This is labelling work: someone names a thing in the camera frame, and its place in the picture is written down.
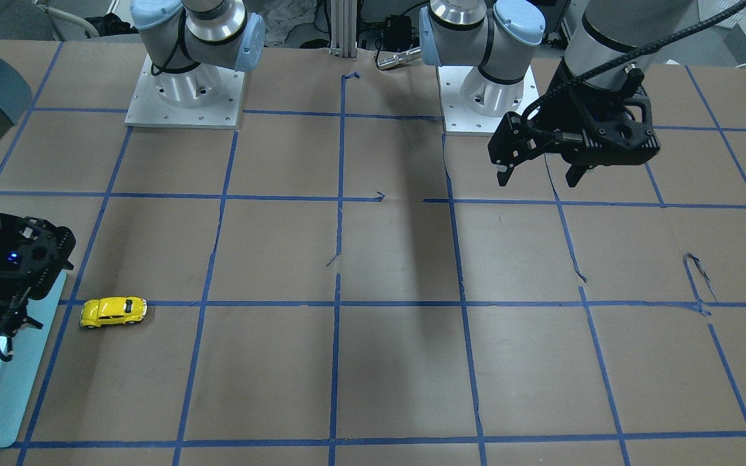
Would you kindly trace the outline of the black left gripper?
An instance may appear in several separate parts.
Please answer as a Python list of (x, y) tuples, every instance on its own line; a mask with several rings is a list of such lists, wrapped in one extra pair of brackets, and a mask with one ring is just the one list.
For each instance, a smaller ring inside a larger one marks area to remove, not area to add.
[(571, 165), (569, 188), (589, 167), (641, 165), (657, 155), (661, 145), (642, 86), (644, 71), (626, 66), (615, 72), (626, 81), (614, 91), (577, 83), (542, 103), (526, 126), (521, 115), (506, 113), (488, 143), (498, 185), (507, 186), (515, 166), (543, 153), (559, 153)]

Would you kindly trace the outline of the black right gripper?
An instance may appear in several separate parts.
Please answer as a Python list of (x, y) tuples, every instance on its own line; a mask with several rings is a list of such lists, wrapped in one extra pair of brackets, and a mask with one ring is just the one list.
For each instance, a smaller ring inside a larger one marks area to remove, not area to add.
[[(64, 225), (32, 216), (0, 214), (0, 299), (42, 299), (64, 269), (73, 269), (70, 256), (76, 239)], [(42, 329), (27, 305), (13, 309), (0, 301), (0, 360), (13, 358), (13, 331)]]

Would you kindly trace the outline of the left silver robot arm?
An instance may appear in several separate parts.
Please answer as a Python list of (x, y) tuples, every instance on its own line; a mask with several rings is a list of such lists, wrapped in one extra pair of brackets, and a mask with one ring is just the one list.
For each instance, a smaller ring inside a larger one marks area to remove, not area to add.
[(530, 1), (430, 1), (418, 15), (422, 61), (468, 66), (464, 97), (499, 118), (488, 143), (499, 185), (546, 153), (569, 163), (574, 188), (589, 170), (638, 166), (661, 145), (643, 82), (689, 1), (589, 1), (548, 88), (516, 102), (547, 19)]

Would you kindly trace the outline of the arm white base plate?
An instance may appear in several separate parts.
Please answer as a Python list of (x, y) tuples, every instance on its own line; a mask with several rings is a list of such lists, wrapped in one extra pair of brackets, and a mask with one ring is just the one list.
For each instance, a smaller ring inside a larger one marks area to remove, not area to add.
[(231, 129), (240, 126), (246, 72), (201, 64), (183, 74), (154, 76), (143, 62), (124, 123), (149, 129)]
[(491, 82), (476, 66), (441, 66), (437, 76), (448, 136), (489, 137), (507, 112), (520, 115), (539, 97), (531, 67), (511, 85)]

